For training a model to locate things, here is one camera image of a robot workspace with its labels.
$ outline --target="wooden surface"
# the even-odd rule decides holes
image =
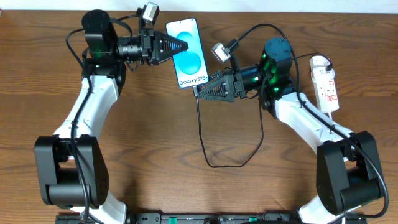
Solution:
[[[81,68],[65,36],[81,27],[84,13],[6,11],[0,17],[0,223],[53,223],[64,212],[41,200],[33,148],[38,136],[52,135],[63,123],[80,91]],[[297,55],[329,56],[340,99],[333,118],[376,138],[389,188],[387,215],[370,223],[397,222],[398,15],[162,12],[156,28],[164,31],[167,21],[187,17],[198,21],[210,73],[223,67],[210,48],[260,22],[279,26]],[[136,21],[128,23],[137,33]],[[257,62],[266,40],[276,35],[266,28],[248,35],[237,52],[241,65]],[[81,52],[83,35],[73,37],[72,45]],[[302,88],[314,103],[308,59],[299,59]],[[246,167],[209,168],[195,107],[192,91],[178,89],[171,61],[127,73],[99,144],[110,190],[134,211],[262,213],[298,209],[316,195],[314,153],[267,112],[264,143]],[[260,139],[257,100],[201,101],[201,113],[210,161],[246,160]],[[363,210],[381,207],[379,200]]]

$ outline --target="power strip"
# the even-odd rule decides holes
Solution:
[[[317,107],[322,113],[329,114],[331,119],[331,112],[336,111],[338,106],[336,85],[335,85],[335,70],[326,70],[330,62],[324,56],[314,56],[310,60],[311,65],[311,79],[315,89],[315,96],[317,98]]]

